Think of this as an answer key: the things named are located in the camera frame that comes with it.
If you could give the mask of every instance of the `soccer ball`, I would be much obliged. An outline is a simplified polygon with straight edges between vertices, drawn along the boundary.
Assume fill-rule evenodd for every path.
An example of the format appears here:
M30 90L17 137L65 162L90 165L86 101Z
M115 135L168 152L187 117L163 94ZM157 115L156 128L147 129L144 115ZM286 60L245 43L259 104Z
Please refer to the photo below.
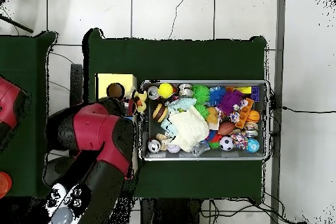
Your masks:
M230 136L223 136L219 144L222 150L232 150L234 148L234 141Z

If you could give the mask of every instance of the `plastic bag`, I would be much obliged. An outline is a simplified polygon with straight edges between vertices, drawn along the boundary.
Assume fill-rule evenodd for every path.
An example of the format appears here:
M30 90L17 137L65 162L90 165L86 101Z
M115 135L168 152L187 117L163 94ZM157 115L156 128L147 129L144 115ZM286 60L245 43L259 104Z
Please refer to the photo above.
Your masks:
M201 154L203 154L206 150L210 150L210 147L209 147L209 144L207 143L207 141L203 140L203 141L197 143L195 146L193 146L190 153L193 156L198 157Z

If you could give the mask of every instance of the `yellow box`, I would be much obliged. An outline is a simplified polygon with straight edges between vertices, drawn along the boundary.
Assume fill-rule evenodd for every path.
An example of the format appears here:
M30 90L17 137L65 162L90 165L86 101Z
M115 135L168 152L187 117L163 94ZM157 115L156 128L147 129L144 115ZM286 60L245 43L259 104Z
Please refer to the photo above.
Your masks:
M125 94L132 87L137 88L137 79L132 74L98 74L98 98L106 97L106 89L111 83L120 83L125 88Z

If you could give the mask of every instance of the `gray bin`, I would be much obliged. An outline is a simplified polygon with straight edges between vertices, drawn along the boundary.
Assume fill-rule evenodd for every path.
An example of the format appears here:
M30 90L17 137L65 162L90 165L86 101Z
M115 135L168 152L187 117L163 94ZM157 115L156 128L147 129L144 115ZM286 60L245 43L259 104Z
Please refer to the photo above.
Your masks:
M254 102L252 109L259 112L261 119L258 122L258 137L256 139L260 143L258 152L249 153L246 150L235 149L225 152L218 149L210 149L205 151L198 157L193 156L183 150L177 154L171 154L168 151L160 151L158 154L151 153L147 148L148 139L155 137L156 134L164 134L160 123L152 119L152 113L157 105L157 101L148 99L147 109L145 113L138 117L138 154L139 157L147 161L162 161L162 160L262 160L268 156L269 152L269 96L270 87L267 81L263 80L160 80L160 81L144 81L140 85L140 90L147 91L150 86L159 86L161 83L171 83L176 87L181 83L203 84L208 87L259 87L259 102Z

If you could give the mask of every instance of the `green spiky ball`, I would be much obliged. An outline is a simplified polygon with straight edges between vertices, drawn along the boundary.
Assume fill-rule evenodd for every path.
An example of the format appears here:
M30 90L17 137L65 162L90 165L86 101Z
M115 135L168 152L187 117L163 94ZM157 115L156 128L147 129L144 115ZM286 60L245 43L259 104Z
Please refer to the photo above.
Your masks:
M204 105L196 103L194 106L204 119L208 117L209 111Z
M219 142L209 142L210 148L219 148Z
M205 101L209 100L210 90L208 87L197 84L192 86L192 90L194 92L194 98L197 100L196 103L203 104Z

